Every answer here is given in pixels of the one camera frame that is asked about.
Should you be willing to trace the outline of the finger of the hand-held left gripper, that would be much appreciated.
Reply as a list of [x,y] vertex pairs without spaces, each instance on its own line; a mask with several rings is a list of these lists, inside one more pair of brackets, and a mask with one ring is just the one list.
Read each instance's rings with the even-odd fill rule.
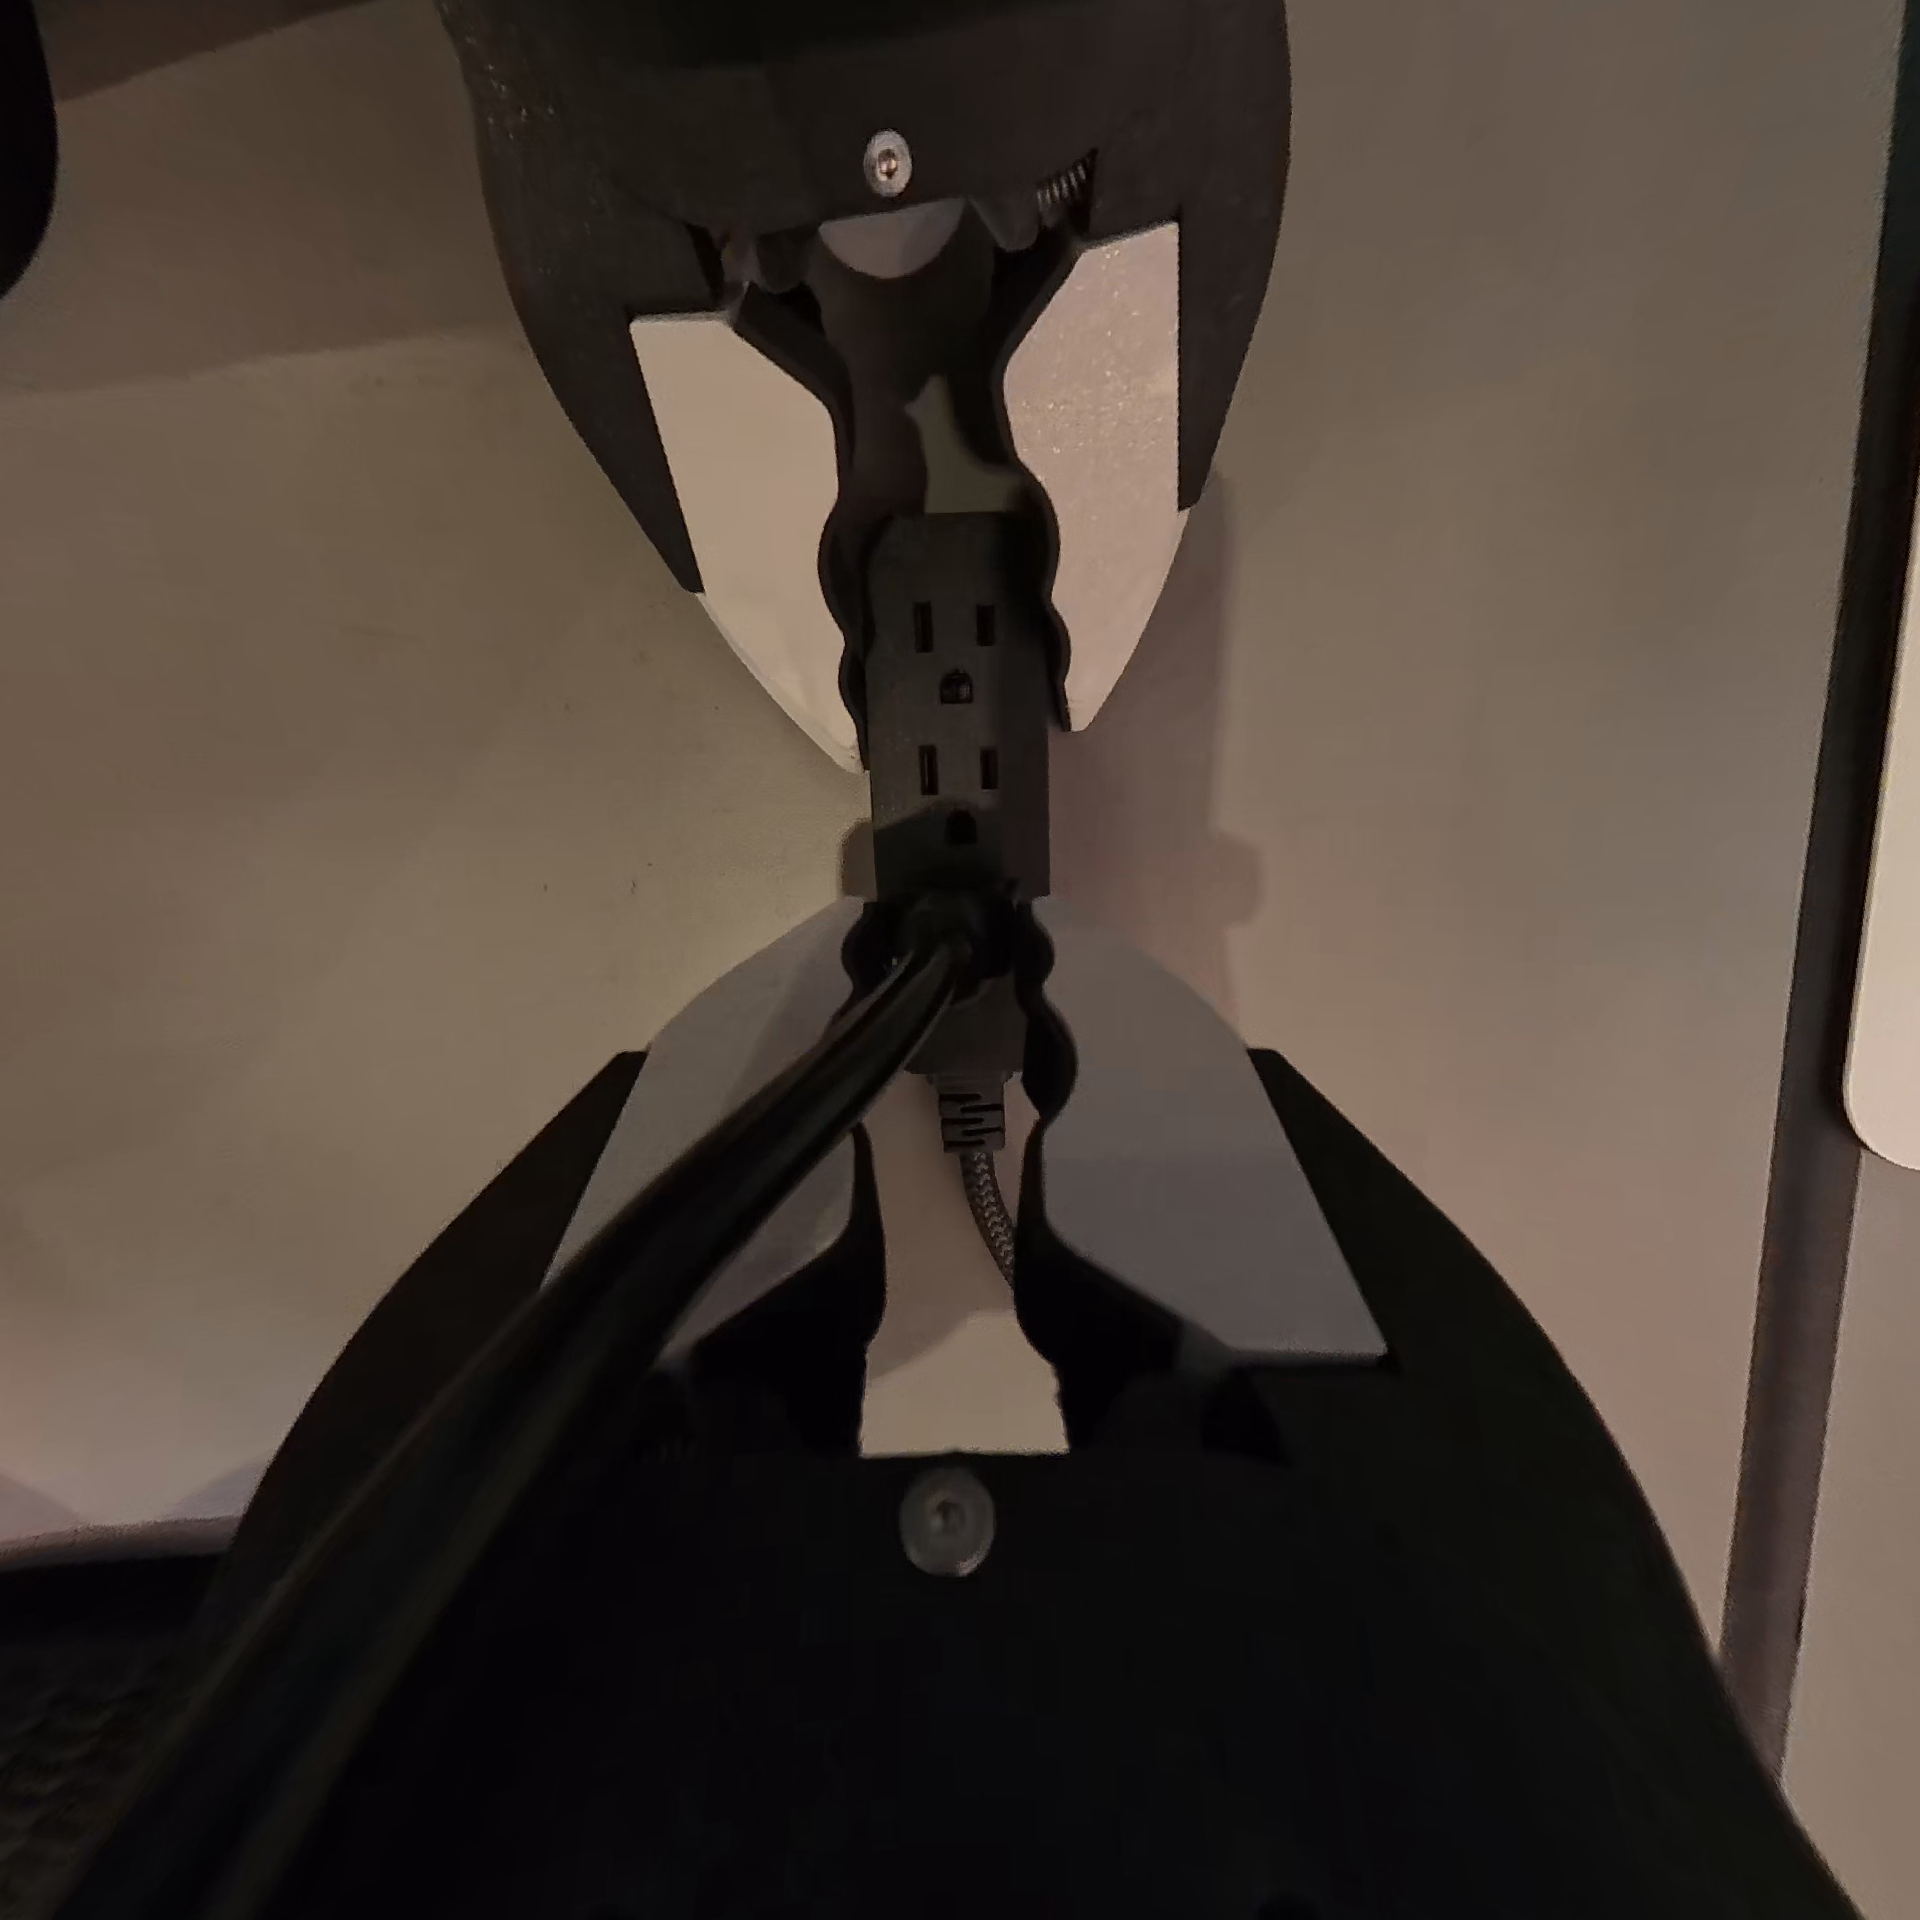
[[756,686],[864,767],[870,553],[897,519],[897,398],[829,341],[814,292],[629,326],[691,544],[691,599]]
[[1181,553],[1181,228],[1073,255],[1019,341],[1005,380],[1019,466],[1057,529],[1069,732],[1084,732],[1167,599]]

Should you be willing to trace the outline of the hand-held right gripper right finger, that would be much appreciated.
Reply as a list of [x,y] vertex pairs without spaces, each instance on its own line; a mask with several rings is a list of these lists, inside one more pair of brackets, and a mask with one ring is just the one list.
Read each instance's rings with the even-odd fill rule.
[[1209,994],[1104,926],[1043,926],[1031,1076],[1042,1228],[1241,1362],[1381,1362],[1385,1333]]

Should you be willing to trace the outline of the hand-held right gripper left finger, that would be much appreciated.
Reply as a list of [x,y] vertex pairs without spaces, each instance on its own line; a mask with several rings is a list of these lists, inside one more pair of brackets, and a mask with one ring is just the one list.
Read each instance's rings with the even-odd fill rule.
[[[805,923],[722,971],[650,1043],[634,1087],[592,1167],[564,1228],[545,1284],[691,1140],[706,1140],[852,999],[852,923]],[[874,1194],[874,1140],[859,1124],[805,1182],[756,1228],[672,1333],[665,1359],[700,1341],[745,1333],[756,1307],[793,1307],[800,1333],[822,1333],[829,1359],[870,1359],[889,1307],[889,1244]]]

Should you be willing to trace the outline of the black power plug with cable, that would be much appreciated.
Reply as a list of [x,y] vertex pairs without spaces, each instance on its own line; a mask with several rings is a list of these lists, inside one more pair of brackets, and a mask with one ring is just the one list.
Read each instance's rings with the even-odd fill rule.
[[334,1505],[152,1742],[65,1920],[262,1914],[471,1567],[662,1362],[717,1270],[852,1138],[929,1032],[1005,977],[1023,907],[939,884],[818,1043],[597,1228]]

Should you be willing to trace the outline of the black power strip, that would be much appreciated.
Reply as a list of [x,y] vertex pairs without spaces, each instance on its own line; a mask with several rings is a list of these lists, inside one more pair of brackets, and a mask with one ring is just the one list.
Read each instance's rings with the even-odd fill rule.
[[1033,523],[893,519],[870,556],[864,740],[874,902],[897,926],[948,907],[969,984],[917,1076],[1005,1087],[1023,1060],[1023,923],[1050,893],[1050,611]]

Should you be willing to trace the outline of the grey table divider strip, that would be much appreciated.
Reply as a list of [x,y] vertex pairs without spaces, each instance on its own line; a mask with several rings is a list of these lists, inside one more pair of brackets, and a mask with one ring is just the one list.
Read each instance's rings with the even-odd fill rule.
[[1794,907],[1786,1068],[1775,1105],[1755,1333],[1740,1430],[1719,1676],[1762,1768],[1786,1781],[1808,1636],[1817,1488],[1835,1409],[1839,1302],[1861,1140],[1839,1103],[1904,586],[1915,556],[1915,311],[1920,311],[1920,5],[1899,5],[1882,250],[1857,387],[1851,503],[1835,581],[1817,773]]

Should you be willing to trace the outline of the black rounded object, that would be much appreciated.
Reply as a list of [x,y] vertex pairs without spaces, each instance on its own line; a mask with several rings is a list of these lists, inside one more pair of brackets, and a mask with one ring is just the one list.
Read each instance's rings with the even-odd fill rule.
[[37,0],[0,5],[0,293],[23,284],[55,207],[55,92]]

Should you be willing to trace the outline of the white rounded plastic plate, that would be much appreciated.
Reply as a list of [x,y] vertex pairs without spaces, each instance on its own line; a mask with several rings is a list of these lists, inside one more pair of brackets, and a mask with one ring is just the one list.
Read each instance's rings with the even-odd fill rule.
[[1920,1171],[1920,510],[1899,576],[1839,1105],[1861,1153]]

